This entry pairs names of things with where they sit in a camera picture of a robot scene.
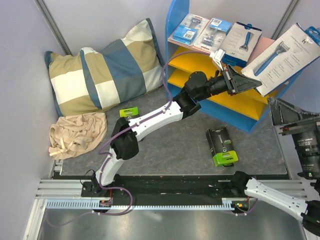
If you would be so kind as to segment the blue Gillette razor blister pack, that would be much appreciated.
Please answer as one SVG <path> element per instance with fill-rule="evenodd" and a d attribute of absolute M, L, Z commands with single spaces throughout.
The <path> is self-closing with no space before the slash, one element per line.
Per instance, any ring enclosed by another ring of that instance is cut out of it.
<path fill-rule="evenodd" d="M 183 21 L 173 32 L 171 39 L 175 42 L 192 46 L 197 37 L 202 33 L 209 19 L 196 14 L 187 14 Z"/>

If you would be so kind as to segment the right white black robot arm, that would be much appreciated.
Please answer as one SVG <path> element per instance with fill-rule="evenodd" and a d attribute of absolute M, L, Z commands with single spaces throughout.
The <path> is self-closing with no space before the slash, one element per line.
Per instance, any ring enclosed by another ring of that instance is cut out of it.
<path fill-rule="evenodd" d="M 268 98 L 272 125 L 280 134 L 290 135 L 302 171 L 298 176 L 311 180 L 311 186 L 320 190 L 320 115 L 305 111 L 282 99 Z M 229 182 L 229 191 L 235 197 L 245 195 L 262 200 L 302 223 L 308 232 L 320 235 L 319 200 L 302 200 L 268 187 L 242 171 L 236 171 Z"/>

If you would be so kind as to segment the Harry's razor pack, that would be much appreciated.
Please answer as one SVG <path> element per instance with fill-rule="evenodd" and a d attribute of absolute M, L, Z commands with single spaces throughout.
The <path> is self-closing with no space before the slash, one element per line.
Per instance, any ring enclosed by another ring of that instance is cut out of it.
<path fill-rule="evenodd" d="M 262 32 L 261 29 L 253 27 L 250 23 L 234 23 L 220 46 L 225 51 L 222 62 L 226 65 L 244 68 Z"/>
<path fill-rule="evenodd" d="M 310 26 L 303 30 L 295 23 L 241 73 L 260 81 L 256 89 L 265 97 L 319 57 L 320 29 Z"/>

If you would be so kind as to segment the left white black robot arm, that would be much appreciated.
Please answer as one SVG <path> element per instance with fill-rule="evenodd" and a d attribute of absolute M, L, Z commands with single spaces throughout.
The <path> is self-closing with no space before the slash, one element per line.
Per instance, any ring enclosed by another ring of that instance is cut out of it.
<path fill-rule="evenodd" d="M 122 164 L 138 154 L 139 142 L 170 123 L 192 116 L 201 109 L 200 101 L 221 93 L 233 96 L 261 85 L 261 81 L 237 72 L 229 64 L 216 71 L 211 78 L 207 78 L 202 71 L 195 71 L 190 74 L 181 91 L 171 96 L 162 107 L 132 120 L 120 117 L 106 143 L 109 150 L 99 152 L 106 155 L 106 159 L 99 170 L 92 174 L 92 191 L 99 197 L 106 196 Z"/>

